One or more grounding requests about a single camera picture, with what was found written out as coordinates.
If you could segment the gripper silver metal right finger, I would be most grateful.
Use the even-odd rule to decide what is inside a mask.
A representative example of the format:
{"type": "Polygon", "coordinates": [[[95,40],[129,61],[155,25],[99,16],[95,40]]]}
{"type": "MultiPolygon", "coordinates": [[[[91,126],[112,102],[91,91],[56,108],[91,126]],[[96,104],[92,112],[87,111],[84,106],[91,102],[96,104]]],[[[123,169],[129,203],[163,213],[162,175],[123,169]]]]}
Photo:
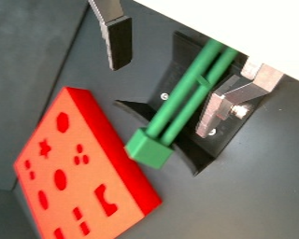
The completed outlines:
{"type": "Polygon", "coordinates": [[[284,72],[268,64],[248,60],[241,75],[233,75],[214,90],[202,111],[197,134],[206,138],[232,114],[242,120],[252,109],[245,103],[269,94],[284,75],[284,72]]]}

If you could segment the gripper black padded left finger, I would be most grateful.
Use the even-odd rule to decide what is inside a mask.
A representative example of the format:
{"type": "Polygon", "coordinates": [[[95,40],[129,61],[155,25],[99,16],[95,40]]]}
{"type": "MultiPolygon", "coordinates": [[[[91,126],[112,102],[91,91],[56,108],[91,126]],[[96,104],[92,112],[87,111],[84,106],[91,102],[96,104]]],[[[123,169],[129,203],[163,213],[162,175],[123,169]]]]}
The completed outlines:
{"type": "Polygon", "coordinates": [[[110,68],[117,71],[133,60],[133,19],[123,13],[122,0],[87,1],[100,23],[110,68]]]}

